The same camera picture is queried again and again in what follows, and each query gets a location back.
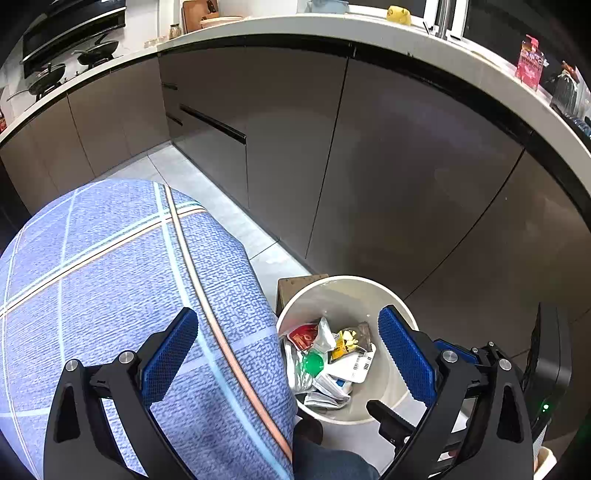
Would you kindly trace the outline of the red snack wrapper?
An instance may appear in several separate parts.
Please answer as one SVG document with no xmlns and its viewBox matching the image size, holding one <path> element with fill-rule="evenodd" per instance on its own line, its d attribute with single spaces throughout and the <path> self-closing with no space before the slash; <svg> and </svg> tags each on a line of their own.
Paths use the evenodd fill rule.
<svg viewBox="0 0 591 480">
<path fill-rule="evenodd" d="M 290 341 L 298 351 L 308 351 L 315 343 L 315 338 L 318 336 L 317 323 L 304 323 L 290 329 L 286 334 L 287 340 Z"/>
</svg>

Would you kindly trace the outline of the yellow cartoon snack wrapper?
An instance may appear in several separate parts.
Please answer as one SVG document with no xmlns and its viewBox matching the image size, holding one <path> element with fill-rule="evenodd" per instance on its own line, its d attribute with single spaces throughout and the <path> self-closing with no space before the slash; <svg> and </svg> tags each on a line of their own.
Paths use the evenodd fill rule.
<svg viewBox="0 0 591 480">
<path fill-rule="evenodd" d="M 352 353 L 366 353 L 372 350 L 372 333 L 367 322 L 346 327 L 334 334 L 335 349 L 329 352 L 329 361 L 335 362 Z"/>
</svg>

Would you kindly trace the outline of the white round trash bin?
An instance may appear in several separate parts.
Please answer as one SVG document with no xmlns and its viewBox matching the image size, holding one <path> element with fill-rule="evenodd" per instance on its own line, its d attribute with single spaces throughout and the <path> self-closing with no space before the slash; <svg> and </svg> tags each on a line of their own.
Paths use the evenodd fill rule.
<svg viewBox="0 0 591 480">
<path fill-rule="evenodd" d="M 287 302 L 276 324 L 280 335 L 325 316 L 334 331 L 368 323 L 377 347 L 369 376 L 363 384 L 353 387 L 348 405 L 329 411 L 298 402 L 301 411 L 328 424 L 362 425 L 373 421 L 366 408 L 368 401 L 379 400 L 394 409 L 408 397 L 409 390 L 378 331 L 379 313 L 388 305 L 395 306 L 413 330 L 419 329 L 414 315 L 401 298 L 380 283 L 362 277 L 327 277 L 304 287 Z"/>
</svg>

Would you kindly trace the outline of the dark kitchen cabinets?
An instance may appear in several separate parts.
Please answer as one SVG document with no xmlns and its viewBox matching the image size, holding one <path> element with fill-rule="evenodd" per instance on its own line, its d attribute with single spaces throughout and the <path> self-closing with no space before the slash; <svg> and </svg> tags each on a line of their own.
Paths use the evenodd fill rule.
<svg viewBox="0 0 591 480">
<path fill-rule="evenodd" d="M 1 144 L 11 207 L 170 141 L 318 273 L 379 281 L 433 336 L 522 357 L 537 306 L 564 308 L 573 379 L 550 433 L 590 406 L 590 197 L 518 114 L 410 55 L 253 35 L 184 46 L 84 80 Z"/>
</svg>

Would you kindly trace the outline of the chrome kitchen faucet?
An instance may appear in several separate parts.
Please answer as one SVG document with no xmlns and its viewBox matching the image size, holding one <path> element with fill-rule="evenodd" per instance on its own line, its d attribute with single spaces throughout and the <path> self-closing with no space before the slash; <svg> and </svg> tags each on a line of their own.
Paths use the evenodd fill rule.
<svg viewBox="0 0 591 480">
<path fill-rule="evenodd" d="M 437 31 L 436 36 L 440 39 L 448 37 L 448 30 L 453 24 L 455 15 L 456 1 L 455 0 L 439 0 L 438 12 L 436 15 Z"/>
</svg>

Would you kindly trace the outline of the green plastic lid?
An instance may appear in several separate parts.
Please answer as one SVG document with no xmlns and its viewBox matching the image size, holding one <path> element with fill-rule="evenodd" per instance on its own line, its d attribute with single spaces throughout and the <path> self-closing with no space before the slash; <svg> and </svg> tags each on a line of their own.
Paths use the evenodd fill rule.
<svg viewBox="0 0 591 480">
<path fill-rule="evenodd" d="M 315 378 L 325 368 L 325 355 L 318 353 L 317 351 L 311 350 L 304 354 L 303 360 L 301 360 L 301 369 L 304 370 L 305 374 Z"/>
</svg>

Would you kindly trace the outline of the black shoe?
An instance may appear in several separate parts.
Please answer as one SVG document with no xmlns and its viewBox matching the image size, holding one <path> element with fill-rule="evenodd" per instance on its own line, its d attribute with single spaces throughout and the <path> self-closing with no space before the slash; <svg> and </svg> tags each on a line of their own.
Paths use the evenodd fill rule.
<svg viewBox="0 0 591 480">
<path fill-rule="evenodd" d="M 315 445 L 321 445 L 324 440 L 322 423 L 301 410 L 297 411 L 297 418 L 297 423 L 294 426 L 294 437 L 301 437 Z"/>
</svg>

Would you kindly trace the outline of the blue jeans leg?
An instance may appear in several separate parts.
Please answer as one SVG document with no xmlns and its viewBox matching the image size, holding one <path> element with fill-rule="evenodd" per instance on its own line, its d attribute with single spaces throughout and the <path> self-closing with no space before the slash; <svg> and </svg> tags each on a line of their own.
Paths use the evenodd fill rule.
<svg viewBox="0 0 591 480">
<path fill-rule="evenodd" d="M 294 437 L 294 479 L 303 480 L 369 480 L 379 479 L 380 473 L 360 455 L 332 450 L 312 443 L 301 436 Z"/>
</svg>

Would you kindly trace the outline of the blue checked tablecloth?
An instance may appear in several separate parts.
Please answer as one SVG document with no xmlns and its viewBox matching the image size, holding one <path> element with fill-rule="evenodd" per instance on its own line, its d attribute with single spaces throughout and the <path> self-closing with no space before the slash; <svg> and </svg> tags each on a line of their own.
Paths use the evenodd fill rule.
<svg viewBox="0 0 591 480">
<path fill-rule="evenodd" d="M 242 244 L 183 193 L 112 179 L 50 202 L 1 255 L 1 431 L 27 473 L 65 364 L 136 351 L 184 307 L 198 334 L 151 406 L 163 433 L 199 479 L 293 477 L 296 406 Z"/>
</svg>

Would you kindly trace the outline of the small cardboard box on floor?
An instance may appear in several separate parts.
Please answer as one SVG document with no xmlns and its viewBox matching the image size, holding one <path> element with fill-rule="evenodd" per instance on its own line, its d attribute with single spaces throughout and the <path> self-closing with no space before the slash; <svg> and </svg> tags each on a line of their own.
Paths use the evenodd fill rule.
<svg viewBox="0 0 591 480">
<path fill-rule="evenodd" d="M 277 280 L 276 289 L 276 315 L 280 316 L 281 311 L 290 302 L 290 299 L 300 292 L 302 289 L 317 282 L 328 278 L 328 274 L 314 274 L 300 277 L 280 278 Z"/>
</svg>

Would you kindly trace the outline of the white countertop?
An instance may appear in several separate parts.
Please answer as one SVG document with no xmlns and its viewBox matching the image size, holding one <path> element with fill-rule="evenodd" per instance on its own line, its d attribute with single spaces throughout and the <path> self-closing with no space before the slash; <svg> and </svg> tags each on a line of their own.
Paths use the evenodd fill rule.
<svg viewBox="0 0 591 480">
<path fill-rule="evenodd" d="M 570 196 L 583 217 L 590 214 L 590 149 L 546 97 L 522 85 L 505 63 L 483 48 L 451 42 L 417 28 L 360 15 L 297 14 L 249 18 L 182 35 L 109 61 L 80 74 L 14 120 L 2 133 L 7 142 L 37 114 L 94 79 L 154 57 L 198 47 L 250 41 L 256 46 L 297 48 L 356 59 L 403 73 L 443 90 L 482 116 L 489 115 L 510 134 L 530 133 L 528 150 Z"/>
</svg>

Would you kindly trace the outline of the pink soap bottle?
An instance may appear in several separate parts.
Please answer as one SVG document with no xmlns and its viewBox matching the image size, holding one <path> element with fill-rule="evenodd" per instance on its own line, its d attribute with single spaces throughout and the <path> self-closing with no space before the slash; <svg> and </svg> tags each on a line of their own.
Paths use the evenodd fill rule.
<svg viewBox="0 0 591 480">
<path fill-rule="evenodd" d="M 522 41 L 515 77 L 530 89 L 536 91 L 545 66 L 545 56 L 539 48 L 539 41 L 526 35 Z"/>
</svg>

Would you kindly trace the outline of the yellow rubber duck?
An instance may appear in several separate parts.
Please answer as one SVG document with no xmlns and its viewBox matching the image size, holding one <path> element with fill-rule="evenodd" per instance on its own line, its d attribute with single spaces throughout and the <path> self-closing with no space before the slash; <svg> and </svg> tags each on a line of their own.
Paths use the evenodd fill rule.
<svg viewBox="0 0 591 480">
<path fill-rule="evenodd" d="M 391 5 L 387 10 L 386 19 L 390 22 L 397 23 L 400 25 L 412 25 L 411 12 L 407 8 L 402 6 Z"/>
</svg>

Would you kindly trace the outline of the black wok left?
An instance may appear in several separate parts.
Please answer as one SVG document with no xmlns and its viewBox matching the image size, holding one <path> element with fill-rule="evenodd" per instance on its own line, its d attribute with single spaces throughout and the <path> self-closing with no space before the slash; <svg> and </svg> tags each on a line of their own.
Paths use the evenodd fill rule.
<svg viewBox="0 0 591 480">
<path fill-rule="evenodd" d="M 39 71 L 37 78 L 24 90 L 20 90 L 8 97 L 8 100 L 28 93 L 33 96 L 36 101 L 40 100 L 51 90 L 54 90 L 61 85 L 62 77 L 65 74 L 66 65 L 64 63 L 44 65 Z"/>
</svg>

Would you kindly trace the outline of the black wok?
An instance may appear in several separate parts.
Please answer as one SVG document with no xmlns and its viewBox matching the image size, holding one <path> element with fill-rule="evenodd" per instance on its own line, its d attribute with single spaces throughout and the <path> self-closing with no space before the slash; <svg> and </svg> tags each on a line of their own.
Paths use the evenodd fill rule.
<svg viewBox="0 0 591 480">
<path fill-rule="evenodd" d="M 28 93 L 33 96 L 36 101 L 40 100 L 51 90 L 54 90 L 61 85 L 62 77 L 65 74 L 66 65 L 64 63 L 44 65 L 39 71 L 37 78 L 24 90 L 20 90 L 8 97 L 8 100 Z"/>
<path fill-rule="evenodd" d="M 117 40 L 98 42 L 86 50 L 75 50 L 72 52 L 72 55 L 77 58 L 77 62 L 80 65 L 93 68 L 101 63 L 112 60 L 118 45 L 119 42 Z"/>
</svg>

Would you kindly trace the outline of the blue dish tray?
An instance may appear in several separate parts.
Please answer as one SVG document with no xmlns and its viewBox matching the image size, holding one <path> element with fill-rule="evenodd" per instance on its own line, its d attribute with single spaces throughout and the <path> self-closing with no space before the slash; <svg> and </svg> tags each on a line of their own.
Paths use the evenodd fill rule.
<svg viewBox="0 0 591 480">
<path fill-rule="evenodd" d="M 306 13 L 346 14 L 349 12 L 349 2 L 342 0 L 310 0 L 305 5 Z"/>
</svg>

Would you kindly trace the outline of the black wok right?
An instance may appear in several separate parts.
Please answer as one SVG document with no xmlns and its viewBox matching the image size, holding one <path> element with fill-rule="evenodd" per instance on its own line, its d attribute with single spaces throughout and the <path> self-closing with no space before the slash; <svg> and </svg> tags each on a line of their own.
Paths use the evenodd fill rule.
<svg viewBox="0 0 591 480">
<path fill-rule="evenodd" d="M 112 60 L 118 45 L 119 42 L 117 40 L 98 42 L 86 50 L 75 50 L 72 52 L 72 55 L 77 58 L 77 62 L 80 65 L 93 68 L 101 63 Z"/>
</svg>

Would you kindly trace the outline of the black range hood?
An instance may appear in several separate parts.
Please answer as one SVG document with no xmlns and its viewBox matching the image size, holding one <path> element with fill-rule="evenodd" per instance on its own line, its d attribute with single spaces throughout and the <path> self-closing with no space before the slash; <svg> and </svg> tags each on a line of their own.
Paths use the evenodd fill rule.
<svg viewBox="0 0 591 480">
<path fill-rule="evenodd" d="M 25 78 L 80 43 L 125 26 L 126 1 L 55 1 L 23 35 Z"/>
</svg>

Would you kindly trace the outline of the pink bowl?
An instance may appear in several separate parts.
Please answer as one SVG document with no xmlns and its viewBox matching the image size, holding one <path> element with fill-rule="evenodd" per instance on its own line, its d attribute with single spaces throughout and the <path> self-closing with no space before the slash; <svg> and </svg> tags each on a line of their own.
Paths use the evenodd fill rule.
<svg viewBox="0 0 591 480">
<path fill-rule="evenodd" d="M 239 21 L 242 21 L 242 17 L 240 16 L 221 16 L 203 19 L 200 21 L 199 25 L 201 29 L 207 29 Z"/>
</svg>

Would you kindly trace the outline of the wooden cutting board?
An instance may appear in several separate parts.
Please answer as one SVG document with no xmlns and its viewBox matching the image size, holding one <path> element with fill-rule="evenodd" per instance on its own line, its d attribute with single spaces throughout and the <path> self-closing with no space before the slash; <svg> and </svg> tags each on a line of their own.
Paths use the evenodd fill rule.
<svg viewBox="0 0 591 480">
<path fill-rule="evenodd" d="M 181 20 L 184 33 L 200 30 L 202 21 L 217 18 L 218 16 L 216 0 L 186 0 L 181 4 Z"/>
</svg>

